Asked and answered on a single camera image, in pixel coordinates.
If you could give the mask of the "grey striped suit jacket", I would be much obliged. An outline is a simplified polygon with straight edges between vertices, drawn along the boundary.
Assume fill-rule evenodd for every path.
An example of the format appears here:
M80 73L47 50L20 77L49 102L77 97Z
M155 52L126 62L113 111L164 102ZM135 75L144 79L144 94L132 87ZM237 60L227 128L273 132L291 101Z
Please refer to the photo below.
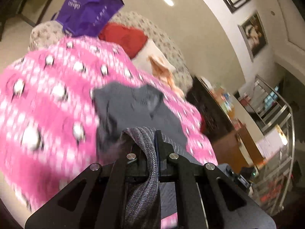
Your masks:
M160 228L161 219L176 212L175 185L159 183L155 151L155 132L164 142L195 164L212 162L211 151L195 156L187 146L181 122L165 105L161 91L150 85L139 88L112 82L95 89L94 106L100 119L96 132L97 158L106 165L125 157L136 143L147 159L148 179L131 185L125 211L126 228Z

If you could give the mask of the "metal shelf rack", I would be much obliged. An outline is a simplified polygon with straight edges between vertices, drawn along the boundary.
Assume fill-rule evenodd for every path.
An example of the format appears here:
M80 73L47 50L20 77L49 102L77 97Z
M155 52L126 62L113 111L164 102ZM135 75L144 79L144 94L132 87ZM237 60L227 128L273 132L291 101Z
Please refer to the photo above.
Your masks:
M255 77L253 96L243 95L240 103L263 135L255 141L263 160L254 164L253 199L274 216L284 209L290 188L295 157L293 110L279 89L260 76Z

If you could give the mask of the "dark wooden nightstand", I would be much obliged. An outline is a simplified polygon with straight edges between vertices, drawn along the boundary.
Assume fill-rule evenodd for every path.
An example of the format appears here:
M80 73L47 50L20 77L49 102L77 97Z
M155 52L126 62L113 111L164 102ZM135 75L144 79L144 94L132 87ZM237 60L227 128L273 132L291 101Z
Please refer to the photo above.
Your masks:
M186 94L186 100L197 108L204 119L202 134L214 143L235 130L234 126L203 81L196 76L192 78L193 85Z

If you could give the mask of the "pink penguin bedspread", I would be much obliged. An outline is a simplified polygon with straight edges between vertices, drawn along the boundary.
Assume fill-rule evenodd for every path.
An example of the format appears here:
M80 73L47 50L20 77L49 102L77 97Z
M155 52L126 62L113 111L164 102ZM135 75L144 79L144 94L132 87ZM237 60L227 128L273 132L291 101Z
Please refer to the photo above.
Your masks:
M91 37L63 38L32 51L1 74L1 172L34 211L97 159L99 118L93 89L109 83L163 93L174 141L199 163L216 163L200 133L198 110L158 77L131 62L122 47Z

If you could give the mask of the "orange fringed cloth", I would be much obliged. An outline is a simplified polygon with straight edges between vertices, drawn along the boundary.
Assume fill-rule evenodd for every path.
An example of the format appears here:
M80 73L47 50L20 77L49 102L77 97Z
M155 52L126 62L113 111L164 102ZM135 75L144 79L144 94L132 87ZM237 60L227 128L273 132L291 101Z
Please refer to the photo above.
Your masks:
M152 75L166 84L175 94L184 98L184 92L176 86L172 72L164 65L162 59L155 56L148 56L148 60L152 66Z

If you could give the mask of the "white pillow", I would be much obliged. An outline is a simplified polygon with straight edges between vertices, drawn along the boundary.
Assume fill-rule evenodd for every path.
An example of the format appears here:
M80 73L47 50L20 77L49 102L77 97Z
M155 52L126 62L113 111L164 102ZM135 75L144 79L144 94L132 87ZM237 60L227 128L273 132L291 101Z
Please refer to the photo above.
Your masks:
M143 46L141 51L133 58L131 61L137 67L148 74L153 73L152 64L150 62L150 57L161 64L161 66L166 67L170 72L174 72L176 68L170 64L166 59L164 54L155 45L152 39L148 39L146 44Z

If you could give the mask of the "red cushion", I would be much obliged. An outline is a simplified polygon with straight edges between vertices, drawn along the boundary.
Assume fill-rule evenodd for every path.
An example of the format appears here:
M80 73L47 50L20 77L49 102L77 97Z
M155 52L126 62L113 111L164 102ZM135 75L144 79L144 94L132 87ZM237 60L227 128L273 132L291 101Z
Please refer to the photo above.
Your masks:
M148 40L142 30L114 22L107 23L98 38L120 45L130 59L136 57Z

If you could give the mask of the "framed portrait picture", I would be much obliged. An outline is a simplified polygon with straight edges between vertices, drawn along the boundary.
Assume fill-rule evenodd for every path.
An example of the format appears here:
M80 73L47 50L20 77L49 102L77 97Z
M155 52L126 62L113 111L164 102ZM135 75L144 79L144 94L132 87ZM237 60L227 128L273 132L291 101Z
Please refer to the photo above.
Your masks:
M238 25L243 36L250 59L254 59L268 45L266 33L258 11L254 11L243 23Z

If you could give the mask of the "floral grey headboard cover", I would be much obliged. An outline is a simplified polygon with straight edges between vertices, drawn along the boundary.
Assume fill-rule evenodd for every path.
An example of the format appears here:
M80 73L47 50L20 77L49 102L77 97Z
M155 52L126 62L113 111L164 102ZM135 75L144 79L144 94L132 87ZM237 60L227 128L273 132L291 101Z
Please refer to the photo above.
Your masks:
M170 64L176 68L173 71L175 84L183 92L187 92L192 87L193 80L186 67L182 52L168 34L153 21L134 11L118 12L110 21L143 31L149 39L153 40ZM52 44L56 44L63 36L63 26L56 21L46 21L38 24L31 31L28 51L47 48Z

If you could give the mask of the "purple shopping bag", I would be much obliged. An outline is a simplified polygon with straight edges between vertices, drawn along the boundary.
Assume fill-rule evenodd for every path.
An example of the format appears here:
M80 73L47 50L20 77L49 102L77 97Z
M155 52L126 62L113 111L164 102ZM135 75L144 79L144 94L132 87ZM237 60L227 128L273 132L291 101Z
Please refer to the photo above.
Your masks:
M62 25L63 32L71 37L97 37L123 6L123 0L65 0L51 19Z

